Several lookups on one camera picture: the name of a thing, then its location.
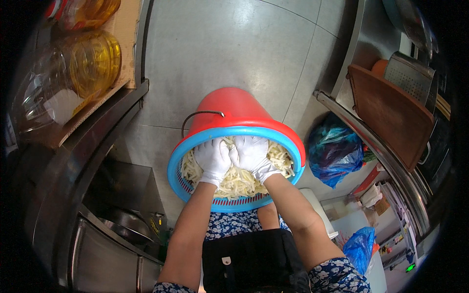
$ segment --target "shredded potato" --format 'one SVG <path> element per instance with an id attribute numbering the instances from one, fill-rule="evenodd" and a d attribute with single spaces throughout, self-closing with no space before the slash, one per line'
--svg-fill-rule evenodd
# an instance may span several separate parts
<path id="1" fill-rule="evenodd" d="M 234 147 L 232 136 L 224 137 L 229 149 Z M 292 169 L 293 161 L 288 151 L 276 142 L 269 141 L 267 158 L 272 161 L 274 166 L 282 171 L 285 178 L 294 176 Z M 195 188 L 204 171 L 197 164 L 194 157 L 194 150 L 188 151 L 182 158 L 181 173 L 184 178 Z M 231 164 L 225 178 L 220 184 L 213 197 L 228 198 L 228 200 L 237 199 L 240 196 L 255 196 L 257 193 L 267 193 L 264 185 L 256 180 L 251 172 L 240 169 Z"/>

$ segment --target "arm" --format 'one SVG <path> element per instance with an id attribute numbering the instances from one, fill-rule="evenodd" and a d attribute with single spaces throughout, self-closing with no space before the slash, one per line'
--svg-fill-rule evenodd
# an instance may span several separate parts
<path id="1" fill-rule="evenodd" d="M 307 271 L 331 258 L 345 257 L 329 239 L 321 217 L 293 184 L 277 173 L 265 179 L 264 185 L 292 231 Z"/>
<path id="2" fill-rule="evenodd" d="M 180 284 L 198 291 L 202 245 L 216 189 L 217 187 L 211 183 L 200 182 L 182 209 L 169 242 L 166 262 L 158 282 Z"/>
<path id="3" fill-rule="evenodd" d="M 229 155 L 233 164 L 251 171 L 265 185 L 279 214 L 292 230 L 303 265 L 311 270 L 342 251 L 327 236 L 324 222 L 303 194 L 267 159 L 269 141 L 262 137 L 235 136 Z"/>
<path id="4" fill-rule="evenodd" d="M 231 161 L 228 147 L 221 138 L 196 146 L 194 156 L 204 174 L 177 219 L 158 282 L 183 285 L 197 292 L 202 245 L 210 219 L 213 194 L 223 181 Z"/>

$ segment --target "metal colander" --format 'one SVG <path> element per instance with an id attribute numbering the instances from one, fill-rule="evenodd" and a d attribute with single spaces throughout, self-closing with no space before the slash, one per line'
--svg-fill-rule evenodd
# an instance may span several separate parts
<path id="1" fill-rule="evenodd" d="M 433 114 L 438 91 L 435 70 L 401 52 L 395 52 L 386 66 L 384 79 L 405 90 Z"/>

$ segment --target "green digital display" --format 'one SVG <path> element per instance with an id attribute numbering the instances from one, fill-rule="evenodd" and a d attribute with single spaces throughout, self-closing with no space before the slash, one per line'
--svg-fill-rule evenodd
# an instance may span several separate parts
<path id="1" fill-rule="evenodd" d="M 415 263 L 411 264 L 407 269 L 406 272 L 411 271 L 415 267 Z"/>

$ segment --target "stainless steel cabinet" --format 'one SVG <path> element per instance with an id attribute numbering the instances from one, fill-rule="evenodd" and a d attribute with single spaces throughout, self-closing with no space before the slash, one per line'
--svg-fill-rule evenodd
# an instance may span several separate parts
<path id="1" fill-rule="evenodd" d="M 135 292 L 136 253 L 116 243 L 87 220 L 78 220 L 72 257 L 72 283 L 84 292 Z"/>
<path id="2" fill-rule="evenodd" d="M 71 282 L 80 292 L 146 293 L 153 290 L 161 265 L 116 241 L 93 219 L 78 217 L 71 256 Z"/>

